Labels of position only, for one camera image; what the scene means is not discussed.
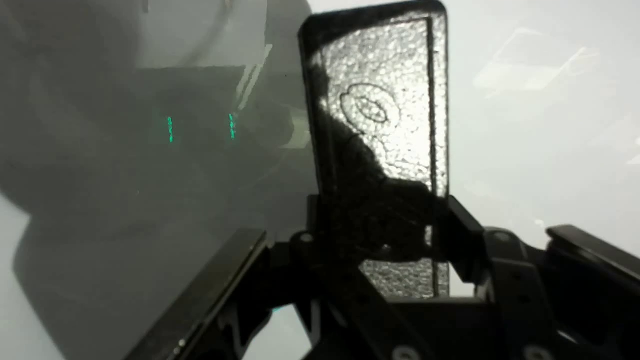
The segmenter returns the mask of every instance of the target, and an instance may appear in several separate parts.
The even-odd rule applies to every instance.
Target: circular symbol
[[[400,120],[393,95],[373,84],[353,84],[340,95],[345,120],[360,131],[378,135],[384,127]]]

